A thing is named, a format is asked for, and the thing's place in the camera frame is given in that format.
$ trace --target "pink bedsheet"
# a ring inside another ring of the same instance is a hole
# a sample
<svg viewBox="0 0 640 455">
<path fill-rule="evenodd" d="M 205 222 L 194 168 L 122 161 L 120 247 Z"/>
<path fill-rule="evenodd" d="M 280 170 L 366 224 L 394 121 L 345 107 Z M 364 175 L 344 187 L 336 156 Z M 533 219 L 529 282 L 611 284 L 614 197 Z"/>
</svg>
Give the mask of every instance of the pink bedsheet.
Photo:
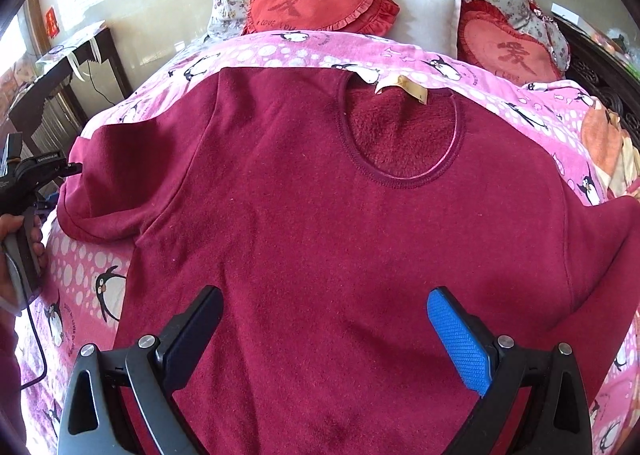
<svg viewBox="0 0 640 455">
<path fill-rule="evenodd" d="M 543 146 L 585 205 L 605 200 L 594 165 L 579 139 L 582 118 L 593 100 L 575 82 L 563 80 L 517 88 L 487 71 L 424 52 L 414 45 L 344 32 L 262 32 L 192 48 L 155 73 L 128 100 L 97 114 L 82 136 L 90 138 L 105 124 L 155 117 L 202 79 L 229 66 L 348 68 L 370 83 L 389 74 L 404 74 L 427 88 L 454 89 Z M 23 399 L 34 453 L 55 453 L 57 421 L 79 348 L 87 342 L 96 343 L 101 349 L 113 345 L 134 247 L 131 242 L 104 247 L 70 240 L 55 215 L 50 218 L 50 226 L 50 268 L 42 297 L 33 304 L 36 327 L 47 352 L 49 376 L 43 384 L 25 392 Z M 23 379 L 27 379 L 39 373 L 38 350 L 25 320 L 19 321 L 17 330 L 18 359 Z M 141 324 L 140 334 L 144 333 Z M 631 324 L 594 403 L 594 453 L 609 453 L 628 422 L 631 394 L 639 373 L 636 353 L 636 329 Z"/>
</svg>

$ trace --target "white pillow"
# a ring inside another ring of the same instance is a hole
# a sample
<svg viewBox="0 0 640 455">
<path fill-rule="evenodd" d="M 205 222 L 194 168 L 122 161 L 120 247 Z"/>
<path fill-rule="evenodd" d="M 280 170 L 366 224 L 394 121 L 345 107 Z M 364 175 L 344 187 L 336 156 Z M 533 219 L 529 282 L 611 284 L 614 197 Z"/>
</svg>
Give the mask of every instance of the white pillow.
<svg viewBox="0 0 640 455">
<path fill-rule="evenodd" d="M 458 57 L 458 23 L 462 0 L 393 0 L 400 13 L 385 35 L 401 44 Z"/>
</svg>

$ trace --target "red heart-shaped pillow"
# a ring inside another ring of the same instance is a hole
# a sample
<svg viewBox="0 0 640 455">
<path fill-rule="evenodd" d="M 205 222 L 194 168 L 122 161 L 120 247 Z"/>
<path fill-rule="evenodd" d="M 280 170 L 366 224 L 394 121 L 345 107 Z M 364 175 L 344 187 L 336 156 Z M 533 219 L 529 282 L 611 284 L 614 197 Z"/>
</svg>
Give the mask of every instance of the red heart-shaped pillow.
<svg viewBox="0 0 640 455">
<path fill-rule="evenodd" d="M 490 4 L 485 7 L 476 2 L 466 6 L 458 26 L 458 59 L 518 86 L 562 78 L 546 47 L 513 29 Z"/>
</svg>

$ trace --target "window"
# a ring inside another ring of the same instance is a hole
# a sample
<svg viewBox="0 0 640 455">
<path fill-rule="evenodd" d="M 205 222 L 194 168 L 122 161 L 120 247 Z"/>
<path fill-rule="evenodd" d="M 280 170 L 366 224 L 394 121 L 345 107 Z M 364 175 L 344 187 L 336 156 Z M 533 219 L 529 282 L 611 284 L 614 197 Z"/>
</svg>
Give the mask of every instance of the window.
<svg viewBox="0 0 640 455">
<path fill-rule="evenodd" d="M 0 74 L 11 69 L 26 51 L 16 15 L 0 40 Z"/>
</svg>

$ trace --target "red paper sign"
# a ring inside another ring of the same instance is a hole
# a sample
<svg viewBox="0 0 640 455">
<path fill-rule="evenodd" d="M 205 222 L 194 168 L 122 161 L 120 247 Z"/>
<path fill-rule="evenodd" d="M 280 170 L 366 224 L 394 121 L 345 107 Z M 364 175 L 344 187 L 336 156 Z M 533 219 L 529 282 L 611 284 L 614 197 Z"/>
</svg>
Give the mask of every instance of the red paper sign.
<svg viewBox="0 0 640 455">
<path fill-rule="evenodd" d="M 47 29 L 47 36 L 54 38 L 60 34 L 60 28 L 58 27 L 58 21 L 56 20 L 56 13 L 53 8 L 49 8 L 49 11 L 44 15 L 45 27 Z"/>
</svg>

